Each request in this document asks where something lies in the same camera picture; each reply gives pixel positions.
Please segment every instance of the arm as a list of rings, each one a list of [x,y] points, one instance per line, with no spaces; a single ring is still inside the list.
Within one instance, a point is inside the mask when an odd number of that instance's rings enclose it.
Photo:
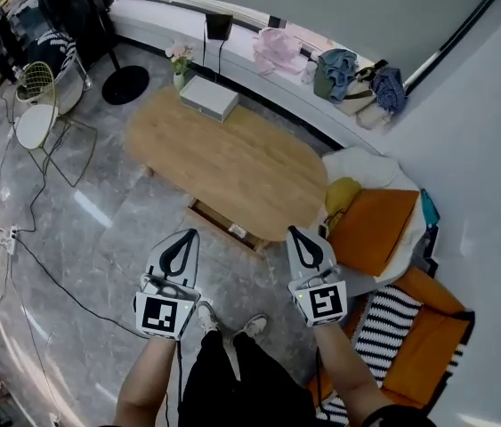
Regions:
[[[155,425],[169,384],[175,345],[175,340],[160,337],[149,339],[119,392],[114,425],[119,427]]]
[[[316,326],[313,333],[323,367],[347,407],[352,425],[362,425],[377,409],[392,404],[337,323]]]

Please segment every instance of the black pants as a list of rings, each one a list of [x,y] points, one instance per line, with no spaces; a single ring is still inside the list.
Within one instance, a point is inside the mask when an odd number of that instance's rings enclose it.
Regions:
[[[222,346],[222,334],[212,331],[203,339],[179,407],[179,427],[315,423],[309,391],[246,334],[239,334],[233,344],[240,382]]]

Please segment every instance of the pink cloth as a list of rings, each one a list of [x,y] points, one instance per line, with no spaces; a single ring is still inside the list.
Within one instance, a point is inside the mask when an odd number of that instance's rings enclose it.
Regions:
[[[300,74],[304,65],[296,59],[300,55],[302,43],[290,36],[283,28],[263,28],[255,38],[254,60],[260,76],[269,75],[276,68],[289,73]]]

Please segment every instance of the person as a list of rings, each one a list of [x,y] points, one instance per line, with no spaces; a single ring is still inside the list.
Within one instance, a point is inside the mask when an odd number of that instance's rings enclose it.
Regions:
[[[213,309],[201,302],[197,313],[205,337],[179,406],[179,427],[322,423],[316,419],[311,393],[260,347],[268,332],[266,315],[251,318],[231,338],[240,370],[237,381]],[[315,326],[313,333],[351,425],[433,427],[420,410],[395,406],[385,397],[337,323]],[[175,341],[149,339],[119,392],[114,425],[153,427],[166,396],[174,352]]]

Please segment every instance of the lamp base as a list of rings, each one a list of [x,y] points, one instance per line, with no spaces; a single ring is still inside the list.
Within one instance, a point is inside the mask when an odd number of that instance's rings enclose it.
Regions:
[[[101,89],[104,100],[112,105],[129,103],[145,92],[149,73],[144,67],[123,67],[113,73]]]

